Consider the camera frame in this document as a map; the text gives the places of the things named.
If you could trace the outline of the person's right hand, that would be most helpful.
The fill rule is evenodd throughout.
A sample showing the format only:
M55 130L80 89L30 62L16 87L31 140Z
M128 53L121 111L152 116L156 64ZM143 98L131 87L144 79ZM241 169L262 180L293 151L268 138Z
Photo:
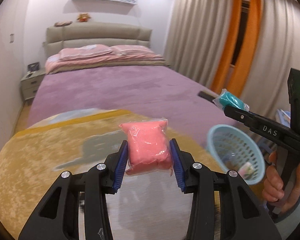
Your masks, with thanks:
M276 152L272 152L269 156L269 161L272 163L266 170L266 179L264 181L264 189L262 196L268 202L277 202L281 200L285 194L283 190L283 181L278 174L275 164L277 160ZM281 209L281 213L289 211L298 201L300 197L300 163L296 168L296 182L295 185L286 199L285 204Z

